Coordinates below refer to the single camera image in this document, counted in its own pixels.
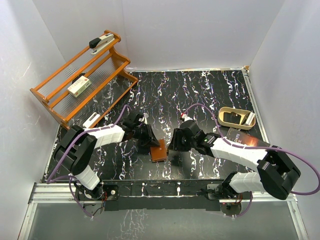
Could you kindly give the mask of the brown leather card holder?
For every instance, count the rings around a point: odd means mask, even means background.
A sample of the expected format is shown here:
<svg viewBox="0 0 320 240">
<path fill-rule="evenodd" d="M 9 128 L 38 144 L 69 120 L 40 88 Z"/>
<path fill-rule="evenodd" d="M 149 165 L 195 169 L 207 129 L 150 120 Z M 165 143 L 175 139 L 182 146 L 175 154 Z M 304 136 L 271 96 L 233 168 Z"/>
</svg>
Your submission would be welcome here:
<svg viewBox="0 0 320 240">
<path fill-rule="evenodd" d="M 153 163 L 164 162 L 167 160 L 167 148 L 164 139 L 159 140 L 160 146 L 151 146 L 150 155 Z"/>
</svg>

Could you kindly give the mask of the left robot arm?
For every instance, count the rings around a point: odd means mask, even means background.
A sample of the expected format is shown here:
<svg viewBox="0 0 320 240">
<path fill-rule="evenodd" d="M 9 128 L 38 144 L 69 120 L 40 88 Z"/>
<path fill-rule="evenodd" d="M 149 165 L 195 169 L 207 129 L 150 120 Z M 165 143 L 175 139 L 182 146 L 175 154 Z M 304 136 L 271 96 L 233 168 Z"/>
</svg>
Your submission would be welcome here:
<svg viewBox="0 0 320 240">
<path fill-rule="evenodd" d="M 95 149 L 109 144 L 136 139 L 143 147 L 159 147 L 161 144 L 141 113 L 130 113 L 122 122 L 103 127 L 82 128 L 72 126 L 52 154 L 57 166 L 67 169 L 86 189 L 93 200 L 103 195 L 100 178 L 89 166 Z"/>
</svg>

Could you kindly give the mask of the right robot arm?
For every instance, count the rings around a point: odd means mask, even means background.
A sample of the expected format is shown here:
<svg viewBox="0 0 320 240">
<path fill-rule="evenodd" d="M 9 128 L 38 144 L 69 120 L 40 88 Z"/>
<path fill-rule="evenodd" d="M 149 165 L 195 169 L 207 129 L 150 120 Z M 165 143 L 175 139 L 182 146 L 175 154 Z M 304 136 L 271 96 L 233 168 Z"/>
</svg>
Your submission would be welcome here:
<svg viewBox="0 0 320 240">
<path fill-rule="evenodd" d="M 279 148 L 276 150 L 247 149 L 232 146 L 216 133 L 205 133 L 194 120 L 183 122 L 174 129 L 168 150 L 188 152 L 195 149 L 202 155 L 229 160 L 251 169 L 251 172 L 231 172 L 209 193 L 233 199 L 244 192 L 267 192 L 279 200 L 286 200 L 301 176 L 300 170 Z"/>
</svg>

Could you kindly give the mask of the black card in tray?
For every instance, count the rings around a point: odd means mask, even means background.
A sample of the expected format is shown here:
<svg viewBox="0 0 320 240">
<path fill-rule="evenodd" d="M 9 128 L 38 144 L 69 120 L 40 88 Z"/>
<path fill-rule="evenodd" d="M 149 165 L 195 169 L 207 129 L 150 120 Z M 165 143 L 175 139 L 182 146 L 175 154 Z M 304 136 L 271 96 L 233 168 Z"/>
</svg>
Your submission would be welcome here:
<svg viewBox="0 0 320 240">
<path fill-rule="evenodd" d="M 233 111 L 223 113 L 223 121 L 225 123 L 240 125 L 241 118 L 242 118 L 242 116 L 240 114 L 233 112 Z"/>
</svg>

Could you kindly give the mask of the silver card in tray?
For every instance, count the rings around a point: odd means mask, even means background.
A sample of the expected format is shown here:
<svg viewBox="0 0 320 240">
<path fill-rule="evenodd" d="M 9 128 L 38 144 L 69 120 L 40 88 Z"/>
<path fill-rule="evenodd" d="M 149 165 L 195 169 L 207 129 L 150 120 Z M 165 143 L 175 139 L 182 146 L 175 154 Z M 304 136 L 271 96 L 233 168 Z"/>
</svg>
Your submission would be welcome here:
<svg viewBox="0 0 320 240">
<path fill-rule="evenodd" d="M 245 118 L 244 118 L 244 122 L 243 122 L 243 124 L 245 125 L 245 126 L 251 126 L 252 125 L 252 122 L 254 121 L 254 119 L 255 119 L 255 113 L 253 113 L 253 112 L 250 112 L 250 113 L 248 113 L 246 116 L 245 116 Z"/>
</svg>

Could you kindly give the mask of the dark red picture book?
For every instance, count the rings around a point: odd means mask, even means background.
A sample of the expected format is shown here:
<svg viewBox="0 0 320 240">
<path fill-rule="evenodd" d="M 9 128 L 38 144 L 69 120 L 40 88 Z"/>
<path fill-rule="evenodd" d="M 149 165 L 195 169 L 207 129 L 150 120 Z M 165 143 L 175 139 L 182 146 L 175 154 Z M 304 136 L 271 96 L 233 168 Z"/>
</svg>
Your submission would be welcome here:
<svg viewBox="0 0 320 240">
<path fill-rule="evenodd" d="M 230 128 L 227 132 L 226 138 L 229 141 L 237 144 L 247 145 L 249 147 L 270 147 L 271 145 L 261 139 L 246 134 L 234 128 Z"/>
</svg>

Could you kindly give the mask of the small white box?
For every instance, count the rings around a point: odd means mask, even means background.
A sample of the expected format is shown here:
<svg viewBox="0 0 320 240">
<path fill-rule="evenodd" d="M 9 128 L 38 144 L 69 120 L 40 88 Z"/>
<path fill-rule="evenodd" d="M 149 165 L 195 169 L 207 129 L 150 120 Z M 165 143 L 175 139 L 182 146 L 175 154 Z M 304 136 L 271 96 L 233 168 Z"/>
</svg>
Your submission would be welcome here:
<svg viewBox="0 0 320 240">
<path fill-rule="evenodd" d="M 83 128 L 89 129 L 100 118 L 100 114 L 93 112 L 92 115 L 82 124 Z"/>
</svg>

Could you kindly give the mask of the beige oval tray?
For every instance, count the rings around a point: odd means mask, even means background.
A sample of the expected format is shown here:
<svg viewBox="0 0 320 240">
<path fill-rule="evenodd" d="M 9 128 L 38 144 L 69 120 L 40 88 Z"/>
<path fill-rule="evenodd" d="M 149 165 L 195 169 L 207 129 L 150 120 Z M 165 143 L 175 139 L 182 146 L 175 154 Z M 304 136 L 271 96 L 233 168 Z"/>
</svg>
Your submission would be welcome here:
<svg viewBox="0 0 320 240">
<path fill-rule="evenodd" d="M 225 106 L 218 112 L 218 122 L 224 127 L 248 131 L 256 124 L 256 114 L 253 111 Z"/>
</svg>

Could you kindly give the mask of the orange wooden shelf rack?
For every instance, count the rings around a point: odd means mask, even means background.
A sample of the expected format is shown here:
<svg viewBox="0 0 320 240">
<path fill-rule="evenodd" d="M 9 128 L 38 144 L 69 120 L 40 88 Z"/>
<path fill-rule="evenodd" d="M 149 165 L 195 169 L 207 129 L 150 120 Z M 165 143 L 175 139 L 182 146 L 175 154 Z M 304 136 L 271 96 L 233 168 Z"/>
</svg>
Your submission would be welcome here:
<svg viewBox="0 0 320 240">
<path fill-rule="evenodd" d="M 73 125 L 83 127 L 90 115 L 97 112 L 100 118 L 90 127 L 93 128 L 138 83 L 138 79 L 126 71 L 130 59 L 115 49 L 121 37 L 109 30 L 101 36 L 106 34 L 113 34 L 114 41 L 104 49 L 91 54 L 88 44 L 43 82 L 30 89 L 66 130 Z M 74 97 L 68 92 L 68 87 L 81 76 L 88 78 L 91 85 Z"/>
</svg>

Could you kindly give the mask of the white staples box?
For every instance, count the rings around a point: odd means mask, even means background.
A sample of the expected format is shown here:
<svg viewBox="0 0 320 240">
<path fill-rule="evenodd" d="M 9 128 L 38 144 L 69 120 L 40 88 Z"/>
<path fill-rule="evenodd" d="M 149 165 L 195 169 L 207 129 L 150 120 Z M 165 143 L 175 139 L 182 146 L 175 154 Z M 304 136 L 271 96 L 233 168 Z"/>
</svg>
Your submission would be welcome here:
<svg viewBox="0 0 320 240">
<path fill-rule="evenodd" d="M 84 92 L 92 82 L 85 76 L 80 76 L 74 83 L 72 83 L 67 91 L 77 98 L 82 92 Z"/>
</svg>

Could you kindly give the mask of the black and beige stapler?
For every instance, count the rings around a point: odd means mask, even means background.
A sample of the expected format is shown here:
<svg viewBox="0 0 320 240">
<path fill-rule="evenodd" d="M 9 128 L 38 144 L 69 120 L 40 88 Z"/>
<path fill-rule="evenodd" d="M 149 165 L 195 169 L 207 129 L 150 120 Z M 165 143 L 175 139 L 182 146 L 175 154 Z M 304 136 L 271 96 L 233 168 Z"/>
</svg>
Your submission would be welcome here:
<svg viewBox="0 0 320 240">
<path fill-rule="evenodd" d="M 89 42 L 89 48 L 91 49 L 91 54 L 95 55 L 101 50 L 103 50 L 105 47 L 107 47 L 110 43 L 112 43 L 115 40 L 115 37 L 113 34 L 108 33 L 105 35 L 102 35 L 100 37 L 97 37 Z"/>
</svg>

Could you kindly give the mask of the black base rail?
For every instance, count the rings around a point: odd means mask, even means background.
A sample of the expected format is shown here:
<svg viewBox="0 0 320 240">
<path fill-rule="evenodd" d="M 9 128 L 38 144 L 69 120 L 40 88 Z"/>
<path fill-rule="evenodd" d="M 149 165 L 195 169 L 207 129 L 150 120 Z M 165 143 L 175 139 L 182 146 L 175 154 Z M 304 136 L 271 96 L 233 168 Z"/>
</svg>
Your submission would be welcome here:
<svg viewBox="0 0 320 240">
<path fill-rule="evenodd" d="M 220 185 L 220 179 L 182 180 L 106 180 L 100 188 L 99 196 L 90 197 L 83 187 L 76 187 L 75 196 L 85 206 L 100 204 L 104 211 L 121 210 L 184 210 L 202 209 L 220 211 L 223 204 L 241 204 L 250 199 L 245 192 L 233 197 L 212 194 Z"/>
</svg>

